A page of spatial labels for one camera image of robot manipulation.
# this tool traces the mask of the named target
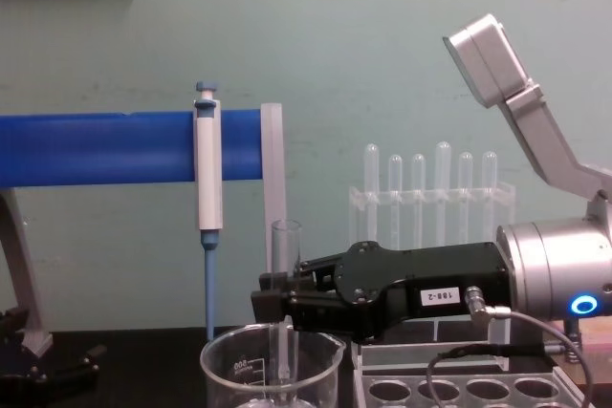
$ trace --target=test tube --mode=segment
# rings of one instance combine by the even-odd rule
[[[459,156],[459,244],[465,244],[470,237],[470,192],[474,160],[470,152]]]
[[[494,219],[494,194],[497,189],[497,155],[486,152],[482,156],[482,187],[484,188],[483,238],[492,241]]]
[[[447,233],[447,198],[450,187],[450,154],[448,142],[436,145],[435,188],[436,199],[436,245],[443,246]]]
[[[389,158],[389,192],[391,193],[391,247],[400,249],[400,201],[402,200],[402,157]]]
[[[412,190],[414,191],[414,218],[412,243],[414,248],[423,247],[423,200],[425,198],[425,157],[420,153],[412,157]]]
[[[363,190],[365,205],[366,236],[368,241],[377,241],[379,192],[379,147],[369,143],[363,153]]]
[[[294,220],[272,223],[273,274],[286,272],[293,276],[299,265],[301,225]],[[297,372],[297,339],[291,331],[291,316],[270,327],[270,371],[277,384],[295,382]]]

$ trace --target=black table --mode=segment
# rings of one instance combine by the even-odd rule
[[[98,390],[54,404],[54,408],[205,407],[206,380],[199,356],[204,329],[54,333],[45,356],[53,365],[74,363],[98,344],[108,348]],[[353,406],[352,363],[340,365],[340,408]],[[593,404],[612,408],[612,384],[598,385]]]

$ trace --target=green wall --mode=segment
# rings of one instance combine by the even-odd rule
[[[282,102],[290,216],[306,258],[346,248],[361,152],[495,150],[517,220],[579,215],[533,173],[442,44],[493,12],[581,159],[612,166],[612,0],[0,0],[0,113],[188,110],[220,82],[228,109]],[[19,191],[54,330],[204,323],[204,257],[188,184]],[[252,320],[264,268],[261,183],[226,183],[219,323]],[[0,309],[12,305],[0,262]]]

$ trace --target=tray hole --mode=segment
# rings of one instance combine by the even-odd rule
[[[442,401],[455,400],[459,397],[459,389],[457,389],[457,386],[455,386],[451,382],[433,381],[433,388],[435,389],[436,394],[438,394],[438,397]],[[423,381],[421,384],[419,384],[419,394],[421,394],[425,398],[433,400],[431,392],[427,387],[426,381]]]
[[[539,403],[535,408],[569,408],[569,406],[562,403]]]
[[[410,397],[410,389],[400,381],[379,381],[370,386],[370,395],[382,401],[403,401]]]
[[[510,395],[505,384],[492,379],[473,380],[468,383],[468,392],[486,400],[500,400]]]
[[[518,392],[533,398],[552,398],[558,395],[558,389],[546,379],[519,379],[514,387]]]

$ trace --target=blue bar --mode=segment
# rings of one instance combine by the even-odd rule
[[[259,180],[259,110],[224,110],[223,180]],[[194,181],[192,112],[0,117],[0,188]]]

